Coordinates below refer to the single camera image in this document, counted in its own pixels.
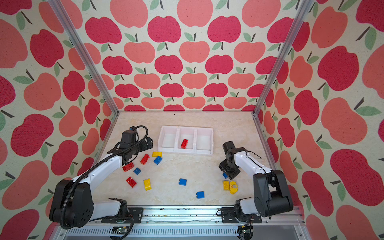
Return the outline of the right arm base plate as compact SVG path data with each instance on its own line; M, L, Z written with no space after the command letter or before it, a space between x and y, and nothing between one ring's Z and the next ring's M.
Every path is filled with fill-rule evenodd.
M224 224L260 224L262 218L257 214L244 214L239 208L224 207L217 211Z

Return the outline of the left aluminium corner post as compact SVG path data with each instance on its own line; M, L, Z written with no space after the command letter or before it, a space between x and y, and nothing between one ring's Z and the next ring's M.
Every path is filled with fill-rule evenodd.
M89 74L93 77L93 80L95 81L95 84L100 90L101 95L104 97L106 103L111 109L112 115L114 117L118 117L120 111L118 110L117 105L113 100L113 97L111 96L103 78L101 77L100 73L96 69L96 66L94 64L94 61L92 60L91 55L89 54L87 48L85 47L84 43L79 37L77 30L71 21L70 16L67 14L64 8L64 5L62 4L61 1L56 1L56 0L48 1L48 2L52 7L58 20L60 21L61 25L63 26L64 30L66 31L67 35L69 36L69 39L72 41L74 47L76 48Z

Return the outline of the yellow curved brick lower left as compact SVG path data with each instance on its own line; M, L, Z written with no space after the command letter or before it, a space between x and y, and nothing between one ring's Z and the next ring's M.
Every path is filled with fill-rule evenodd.
M144 180L144 188L146 191L149 191L152 189L152 185L151 185L151 180L150 179L146 179Z

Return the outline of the aluminium front rail frame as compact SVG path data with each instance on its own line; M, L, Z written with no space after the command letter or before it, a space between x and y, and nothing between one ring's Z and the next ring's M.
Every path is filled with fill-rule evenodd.
M230 206L130 206L134 224L95 220L82 228L55 227L50 240L309 240L298 208L239 223Z

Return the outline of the red brick under left arm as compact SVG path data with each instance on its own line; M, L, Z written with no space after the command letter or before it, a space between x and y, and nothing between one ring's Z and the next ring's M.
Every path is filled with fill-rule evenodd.
M129 164L123 166L123 171L127 172L127 171L129 171L129 170L131 170L133 168L134 168L134 163L129 163Z

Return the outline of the small blue brick left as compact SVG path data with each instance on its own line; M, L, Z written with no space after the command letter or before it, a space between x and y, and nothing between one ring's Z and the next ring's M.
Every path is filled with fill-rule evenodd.
M136 175L139 175L139 174L141 173L141 170L140 170L139 168L136 168L136 169L134 170L134 173L135 173Z

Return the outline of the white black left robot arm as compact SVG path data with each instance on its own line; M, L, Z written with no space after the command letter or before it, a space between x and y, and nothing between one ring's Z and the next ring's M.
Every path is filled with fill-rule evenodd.
M125 200L109 198L104 202L94 202L94 190L113 172L127 165L131 157L153 148L150 137L122 148L116 144L108 151L104 159L83 174L71 179L62 180L56 185L49 219L60 224L64 230L81 228L88 222L99 219L110 219L127 222L131 216Z

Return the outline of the yellow round printed brick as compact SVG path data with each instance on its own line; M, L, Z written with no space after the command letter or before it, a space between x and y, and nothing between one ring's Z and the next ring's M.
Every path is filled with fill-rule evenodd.
M238 184L235 181L230 181L230 193L234 195L238 192L238 189Z

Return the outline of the red long brick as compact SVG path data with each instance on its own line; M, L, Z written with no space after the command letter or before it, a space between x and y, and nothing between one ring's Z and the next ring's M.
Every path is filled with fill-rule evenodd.
M149 159L150 159L150 156L149 156L148 154L145 154L145 155L143 156L143 158L141 159L140 163L141 163L142 165L145 165Z

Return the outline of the yellow square brick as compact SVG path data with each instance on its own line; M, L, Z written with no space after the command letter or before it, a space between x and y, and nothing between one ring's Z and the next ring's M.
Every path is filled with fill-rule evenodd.
M230 190L230 182L229 181L223 181L223 190L224 191Z

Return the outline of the yellow curved brick upper left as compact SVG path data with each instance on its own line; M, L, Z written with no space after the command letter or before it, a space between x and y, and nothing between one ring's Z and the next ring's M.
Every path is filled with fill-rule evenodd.
M162 157L162 155L163 155L162 152L155 151L155 152L153 152L152 157L157 158L157 157Z

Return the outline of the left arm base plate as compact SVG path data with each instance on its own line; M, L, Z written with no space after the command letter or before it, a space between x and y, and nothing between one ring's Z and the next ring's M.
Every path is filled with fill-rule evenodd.
M115 216L109 216L102 218L103 224L140 224L143 217L143 208L131 208L128 207Z

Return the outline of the right aluminium corner post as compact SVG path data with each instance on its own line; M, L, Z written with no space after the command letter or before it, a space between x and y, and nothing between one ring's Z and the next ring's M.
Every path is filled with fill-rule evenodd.
M269 94L269 91L272 89L272 85L274 81L277 80L277 75L282 68L282 65L285 61L286 56L289 54L290 50L293 50L293 42L296 39L301 29L301 26L303 25L304 20L306 19L310 11L310 8L312 4L315 3L315 1L305 0L305 1L301 1L301 3L302 4L298 8L297 14L293 20L293 23L290 27L287 37L281 47L281 50L279 51L279 55L275 61L272 71L267 78L262 94L259 97L256 107L252 113L252 117L254 119L258 116L259 111L261 110L263 104L265 103L266 98Z

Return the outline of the white bin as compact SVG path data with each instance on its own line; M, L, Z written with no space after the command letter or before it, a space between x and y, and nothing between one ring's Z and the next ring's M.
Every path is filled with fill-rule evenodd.
M179 127L178 135L178 153L192 154L194 151L194 140L195 140L194 127Z
M195 154L213 155L214 152L214 129L196 128Z
M159 139L158 151L164 153L176 153L178 143L179 127L162 126Z

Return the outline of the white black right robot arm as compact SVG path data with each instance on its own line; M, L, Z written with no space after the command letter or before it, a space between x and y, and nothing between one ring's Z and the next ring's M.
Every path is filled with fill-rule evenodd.
M281 170L272 170L259 162L260 156L245 148L235 147L232 141L223 144L226 158L219 169L231 180L230 190L235 177L243 170L253 179L253 196L237 200L234 209L236 219L244 223L253 215L268 217L293 210L294 203Z

